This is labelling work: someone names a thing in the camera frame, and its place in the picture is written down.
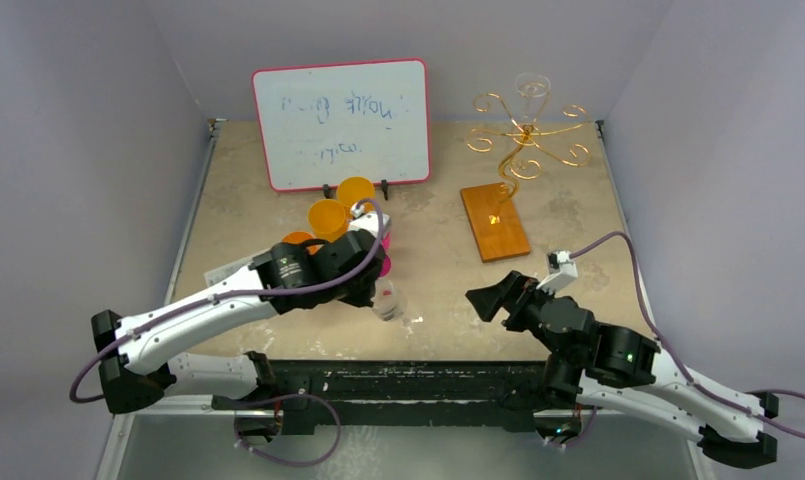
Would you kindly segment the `clear wine glass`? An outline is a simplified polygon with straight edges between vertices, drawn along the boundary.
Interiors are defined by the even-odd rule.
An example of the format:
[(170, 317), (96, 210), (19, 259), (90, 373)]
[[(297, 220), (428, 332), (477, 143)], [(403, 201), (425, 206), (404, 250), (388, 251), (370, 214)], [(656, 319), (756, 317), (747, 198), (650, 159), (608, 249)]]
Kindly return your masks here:
[(388, 285), (377, 288), (372, 311), (382, 321), (395, 321), (403, 318), (406, 306), (407, 300), (404, 294)]
[(540, 73), (524, 72), (515, 78), (514, 86), (518, 95), (515, 120), (521, 126), (534, 124), (550, 98), (550, 80)]

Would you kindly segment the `pink wine glass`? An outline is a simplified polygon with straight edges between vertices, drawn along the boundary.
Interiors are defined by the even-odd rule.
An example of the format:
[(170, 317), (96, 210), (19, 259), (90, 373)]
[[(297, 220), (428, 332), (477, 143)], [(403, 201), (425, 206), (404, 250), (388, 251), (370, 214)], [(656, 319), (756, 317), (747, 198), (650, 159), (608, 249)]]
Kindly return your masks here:
[(381, 271), (379, 273), (379, 277), (385, 277), (391, 270), (392, 261), (390, 255), (388, 253), (389, 246), (390, 246), (390, 237), (391, 237), (391, 229), (392, 229), (392, 221), (388, 214), (382, 214), (382, 224), (383, 224), (383, 233), (381, 236), (381, 245), (385, 252), (385, 257), (382, 261)]

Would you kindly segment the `gold wire wine glass rack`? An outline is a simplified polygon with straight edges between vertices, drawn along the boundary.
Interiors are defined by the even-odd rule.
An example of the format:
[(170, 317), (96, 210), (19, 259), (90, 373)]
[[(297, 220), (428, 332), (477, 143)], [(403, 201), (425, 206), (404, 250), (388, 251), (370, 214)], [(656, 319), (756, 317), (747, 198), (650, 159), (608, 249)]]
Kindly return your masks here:
[(467, 134), (467, 147), (476, 153), (486, 154), (494, 149), (498, 138), (506, 138), (512, 144), (497, 163), (499, 182), (460, 190), (462, 205), (476, 249), (480, 260), (484, 263), (517, 258), (531, 253), (531, 244), (514, 204), (514, 197), (523, 181), (534, 180), (541, 176), (543, 166), (536, 158), (523, 158), (524, 153), (535, 150), (574, 168), (587, 165), (591, 159), (589, 149), (580, 143), (570, 145), (566, 157), (551, 152), (541, 143), (543, 138), (591, 125), (592, 120), (583, 107), (576, 104), (564, 107), (562, 114), (572, 123), (563, 128), (545, 130), (539, 125), (539, 117), (548, 103), (547, 95), (525, 94), (523, 97), (527, 108), (538, 98), (542, 103), (534, 112), (527, 110), (515, 115), (510, 111), (505, 99), (496, 93), (482, 93), (473, 100), (473, 107), (480, 113), (487, 113), (493, 106), (500, 106), (508, 116), (509, 127), (503, 130), (475, 127)]

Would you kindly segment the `yellow wine glass front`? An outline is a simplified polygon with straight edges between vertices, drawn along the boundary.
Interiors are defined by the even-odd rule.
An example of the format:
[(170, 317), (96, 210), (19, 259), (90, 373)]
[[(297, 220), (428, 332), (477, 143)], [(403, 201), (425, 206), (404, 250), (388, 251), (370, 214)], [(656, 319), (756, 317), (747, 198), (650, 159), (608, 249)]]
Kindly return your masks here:
[(308, 222), (316, 238), (333, 242), (347, 232), (349, 210), (337, 200), (318, 200), (308, 210)]

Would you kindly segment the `yellow wine glass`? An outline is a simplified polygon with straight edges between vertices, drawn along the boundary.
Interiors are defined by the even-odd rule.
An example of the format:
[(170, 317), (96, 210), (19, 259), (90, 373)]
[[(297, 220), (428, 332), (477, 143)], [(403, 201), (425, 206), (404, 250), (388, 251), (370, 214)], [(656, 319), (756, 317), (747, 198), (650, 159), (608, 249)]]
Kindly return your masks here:
[(336, 198), (348, 210), (359, 201), (374, 198), (375, 185), (367, 178), (353, 176), (343, 180), (337, 187)]
[(333, 242), (347, 232), (349, 210), (337, 200), (318, 200), (308, 210), (308, 222), (316, 238)]

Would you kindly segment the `orange wine glass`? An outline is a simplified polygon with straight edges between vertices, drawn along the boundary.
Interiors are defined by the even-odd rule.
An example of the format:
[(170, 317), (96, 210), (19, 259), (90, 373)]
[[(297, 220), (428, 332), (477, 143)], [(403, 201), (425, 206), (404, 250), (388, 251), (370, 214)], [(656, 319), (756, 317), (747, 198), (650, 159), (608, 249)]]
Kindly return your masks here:
[[(316, 239), (316, 237), (311, 232), (293, 231), (293, 232), (290, 232), (290, 233), (286, 234), (281, 239), (281, 242), (298, 246), (298, 245), (301, 245), (302, 243), (304, 243), (306, 241), (315, 240), (315, 239)], [(320, 248), (319, 244), (312, 244), (312, 245), (308, 246), (308, 251), (311, 254), (314, 254), (314, 253), (316, 253), (316, 251), (319, 248)]]

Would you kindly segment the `white plastic packaged item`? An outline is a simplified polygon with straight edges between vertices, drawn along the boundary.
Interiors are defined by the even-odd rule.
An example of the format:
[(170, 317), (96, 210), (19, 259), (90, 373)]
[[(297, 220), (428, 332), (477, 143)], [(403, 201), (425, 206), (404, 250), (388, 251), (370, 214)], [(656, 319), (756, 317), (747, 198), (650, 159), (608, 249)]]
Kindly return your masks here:
[(204, 280), (206, 286), (211, 287), (217, 283), (221, 283), (222, 281), (226, 280), (231, 275), (233, 275), (239, 269), (250, 264), (251, 261), (252, 261), (251, 257), (245, 257), (207, 271), (204, 274)]

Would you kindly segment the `red framed whiteboard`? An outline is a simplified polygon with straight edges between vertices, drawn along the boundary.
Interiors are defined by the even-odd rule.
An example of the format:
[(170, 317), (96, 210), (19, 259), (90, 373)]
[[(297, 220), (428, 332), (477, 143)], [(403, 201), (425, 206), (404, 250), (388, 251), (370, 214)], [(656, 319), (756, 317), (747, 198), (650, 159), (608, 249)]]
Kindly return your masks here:
[(320, 190), (354, 176), (375, 184), (430, 177), (423, 60), (259, 69), (251, 84), (273, 190)]

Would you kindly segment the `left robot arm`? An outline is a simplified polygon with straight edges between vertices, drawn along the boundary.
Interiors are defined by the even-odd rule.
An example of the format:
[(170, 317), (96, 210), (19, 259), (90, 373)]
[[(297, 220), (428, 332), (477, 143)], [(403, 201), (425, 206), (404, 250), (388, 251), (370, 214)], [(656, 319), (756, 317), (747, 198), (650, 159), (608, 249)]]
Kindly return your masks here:
[(385, 251), (368, 230), (345, 233), (316, 253), (278, 243), (225, 280), (143, 314), (103, 310), (91, 319), (102, 388), (112, 414), (143, 410), (167, 396), (212, 394), (262, 409), (276, 382), (261, 356), (194, 356), (189, 349), (237, 327), (340, 302), (369, 308)]

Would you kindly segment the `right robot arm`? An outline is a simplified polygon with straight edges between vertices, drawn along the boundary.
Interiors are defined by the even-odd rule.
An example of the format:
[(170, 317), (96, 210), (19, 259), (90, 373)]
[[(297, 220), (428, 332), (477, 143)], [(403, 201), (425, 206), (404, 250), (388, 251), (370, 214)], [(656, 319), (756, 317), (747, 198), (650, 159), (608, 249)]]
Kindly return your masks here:
[(531, 388), (535, 398), (550, 408), (580, 403), (666, 426), (727, 466), (753, 469), (776, 461), (778, 441), (762, 419), (775, 414), (776, 398), (722, 385), (706, 394), (712, 380), (679, 368), (658, 341), (600, 322), (557, 294), (577, 276), (572, 266), (553, 268), (542, 280), (512, 271), (465, 294), (482, 321), (505, 310), (506, 330), (529, 332), (549, 351), (543, 376)]

